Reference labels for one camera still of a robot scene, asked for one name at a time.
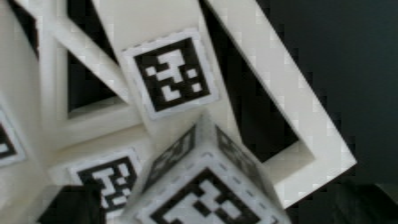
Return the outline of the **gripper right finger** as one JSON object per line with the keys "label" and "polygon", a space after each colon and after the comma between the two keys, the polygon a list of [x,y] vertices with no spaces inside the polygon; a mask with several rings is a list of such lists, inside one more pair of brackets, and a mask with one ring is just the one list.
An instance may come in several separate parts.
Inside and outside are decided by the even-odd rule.
{"label": "gripper right finger", "polygon": [[328,184],[286,209],[293,224],[398,224],[398,184]]}

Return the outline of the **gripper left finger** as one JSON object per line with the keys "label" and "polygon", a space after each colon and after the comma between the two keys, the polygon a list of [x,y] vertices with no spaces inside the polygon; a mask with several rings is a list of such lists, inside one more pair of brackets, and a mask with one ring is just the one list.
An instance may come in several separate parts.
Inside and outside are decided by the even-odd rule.
{"label": "gripper left finger", "polygon": [[99,187],[65,185],[37,218],[37,224],[106,224]]}

